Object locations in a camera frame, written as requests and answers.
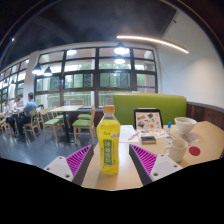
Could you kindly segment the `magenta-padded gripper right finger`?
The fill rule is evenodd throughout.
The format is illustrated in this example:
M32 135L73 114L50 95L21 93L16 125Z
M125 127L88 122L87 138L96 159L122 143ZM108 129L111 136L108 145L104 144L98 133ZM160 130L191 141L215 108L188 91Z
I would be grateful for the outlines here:
M143 185L150 184L182 169L166 154L154 154L140 146L129 145L129 155Z

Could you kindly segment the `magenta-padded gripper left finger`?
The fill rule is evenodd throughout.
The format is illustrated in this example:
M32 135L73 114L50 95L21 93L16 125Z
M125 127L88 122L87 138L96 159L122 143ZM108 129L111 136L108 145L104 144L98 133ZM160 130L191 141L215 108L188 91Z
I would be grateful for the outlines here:
M93 155L93 146L88 145L67 157L58 156L44 170L81 186Z

